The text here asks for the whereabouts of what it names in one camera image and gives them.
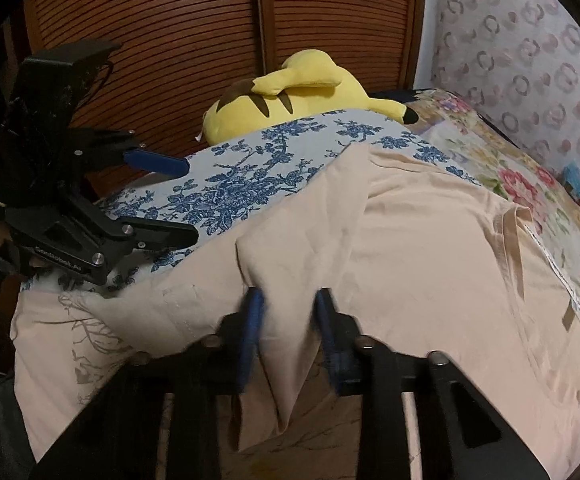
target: blue floral fabric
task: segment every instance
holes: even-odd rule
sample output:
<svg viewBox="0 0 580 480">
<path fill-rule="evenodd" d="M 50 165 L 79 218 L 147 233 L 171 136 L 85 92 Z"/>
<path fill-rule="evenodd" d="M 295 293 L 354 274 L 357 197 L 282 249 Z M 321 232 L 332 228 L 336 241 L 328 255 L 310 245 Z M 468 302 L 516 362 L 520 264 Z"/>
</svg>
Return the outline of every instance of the blue floral fabric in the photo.
<svg viewBox="0 0 580 480">
<path fill-rule="evenodd" d="M 70 282 L 54 270 L 29 280 L 24 288 L 59 292 L 76 286 L 112 295 L 142 275 L 171 269 L 209 238 L 302 190 L 351 142 L 399 150 L 480 185 L 449 156 L 390 118 L 367 110 L 327 112 L 195 153 L 189 157 L 190 172 L 185 177 L 155 184 L 139 180 L 102 204 L 112 218 L 194 224 L 199 231 L 196 246 L 160 254 L 136 250 L 121 261 L 105 286 Z"/>
</svg>

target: pikachu plush toy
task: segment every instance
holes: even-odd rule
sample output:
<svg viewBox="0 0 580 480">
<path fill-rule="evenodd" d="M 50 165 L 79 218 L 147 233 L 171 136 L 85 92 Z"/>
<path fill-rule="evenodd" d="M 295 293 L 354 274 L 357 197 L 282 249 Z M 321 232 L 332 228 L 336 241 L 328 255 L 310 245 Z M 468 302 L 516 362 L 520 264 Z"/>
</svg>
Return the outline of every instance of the pikachu plush toy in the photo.
<svg viewBox="0 0 580 480">
<path fill-rule="evenodd" d="M 203 117 L 203 135 L 211 146 L 287 121 L 343 108 L 362 108 L 401 124 L 419 120 L 406 105 L 368 97 L 345 68 L 320 50 L 293 54 L 281 70 L 237 81 Z"/>
</svg>

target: beige fabric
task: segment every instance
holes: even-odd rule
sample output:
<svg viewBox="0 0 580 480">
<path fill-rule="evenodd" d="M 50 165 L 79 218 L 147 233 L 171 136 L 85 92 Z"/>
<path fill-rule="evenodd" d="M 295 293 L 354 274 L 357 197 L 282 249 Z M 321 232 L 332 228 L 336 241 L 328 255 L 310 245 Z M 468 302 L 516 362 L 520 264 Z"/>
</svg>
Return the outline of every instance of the beige fabric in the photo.
<svg viewBox="0 0 580 480">
<path fill-rule="evenodd" d="M 569 296 L 522 230 L 530 221 L 454 175 L 353 144 L 304 191 L 169 273 L 118 298 L 78 293 L 64 303 L 163 355 L 213 332 L 246 286 L 262 287 L 260 361 L 241 396 L 245 449 L 288 425 L 319 345 L 314 293 L 330 286 L 339 309 L 394 350 L 448 352 L 560 479 L 580 461 L 580 319 L 566 330 Z M 295 413 L 293 426 L 307 421 Z M 310 463 L 295 466 L 297 478 L 317 478 Z"/>
</svg>

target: wooden wardrobe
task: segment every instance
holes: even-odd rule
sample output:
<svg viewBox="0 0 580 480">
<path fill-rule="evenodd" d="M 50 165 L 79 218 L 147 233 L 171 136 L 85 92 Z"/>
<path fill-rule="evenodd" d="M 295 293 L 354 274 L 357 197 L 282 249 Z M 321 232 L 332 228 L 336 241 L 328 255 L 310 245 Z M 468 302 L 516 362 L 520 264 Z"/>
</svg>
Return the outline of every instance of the wooden wardrobe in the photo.
<svg viewBox="0 0 580 480">
<path fill-rule="evenodd" d="M 319 48 L 368 92 L 412 85 L 423 0 L 26 0 L 30 49 L 106 38 L 123 44 L 115 71 L 74 124 L 126 128 L 151 150 L 186 155 L 203 112 L 233 81 Z M 109 193 L 136 173 L 91 177 Z"/>
</svg>

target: bed sheet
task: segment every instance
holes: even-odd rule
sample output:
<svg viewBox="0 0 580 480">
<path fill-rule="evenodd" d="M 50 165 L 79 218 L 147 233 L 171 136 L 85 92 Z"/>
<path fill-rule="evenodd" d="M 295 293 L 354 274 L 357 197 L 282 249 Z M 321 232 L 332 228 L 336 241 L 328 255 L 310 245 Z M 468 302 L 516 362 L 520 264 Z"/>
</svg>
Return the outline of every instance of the bed sheet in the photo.
<svg viewBox="0 0 580 480">
<path fill-rule="evenodd" d="M 559 184 L 451 94 L 420 92 L 410 106 L 421 120 L 409 129 L 367 110 L 337 110 L 256 132 L 196 153 L 190 158 L 191 172 L 186 177 L 166 182 L 151 182 L 153 177 L 148 177 L 105 200 L 102 207 L 111 216 L 192 223 L 199 229 L 198 247 L 237 222 L 301 190 L 350 142 L 370 142 L 435 164 L 475 186 L 487 186 L 529 207 L 541 240 L 550 248 L 564 274 L 573 276 L 572 287 L 580 291 L 580 210 Z M 19 377 L 16 392 L 37 457 L 132 353 L 102 322 L 79 305 L 70 303 L 64 294 L 65 288 L 114 295 L 151 272 L 176 266 L 194 249 L 161 254 L 134 251 L 112 273 L 108 284 L 101 287 L 70 283 L 57 271 L 39 275 L 24 284 L 12 328 Z M 36 301 L 37 292 L 53 296 L 54 304 L 59 297 L 63 311 L 43 309 Z M 46 355 L 48 347 L 52 347 L 53 356 Z M 55 373 L 51 362 L 57 360 L 64 365 Z M 323 387 L 314 386 L 324 383 L 320 370 L 315 368 L 308 388 Z M 31 405 L 33 397 L 36 408 L 27 410 L 26 403 Z M 351 413 L 350 424 L 358 423 L 358 417 L 354 417 L 358 406 L 345 400 L 335 405 L 330 408 Z M 324 404 L 319 409 L 329 410 L 328 406 Z M 304 409 L 317 408 L 305 406 Z M 330 465 L 332 461 L 327 453 L 315 457 L 314 451 L 333 449 L 333 443 L 340 443 L 345 437 L 345 430 L 320 428 L 301 435 L 300 441 L 308 439 L 309 444 L 280 440 L 269 446 L 276 450 L 292 448 L 286 455 L 290 463 L 314 460 Z M 355 458 L 356 444 L 347 445 L 351 446 L 347 454 Z M 310 457 L 301 458 L 301 453 Z M 274 478 L 265 472 L 265 464 L 239 465 L 229 457 L 222 457 L 222 461 L 234 468 L 249 468 L 249 473 L 241 469 L 239 477 Z M 257 468 L 263 469 L 255 474 Z"/>
</svg>

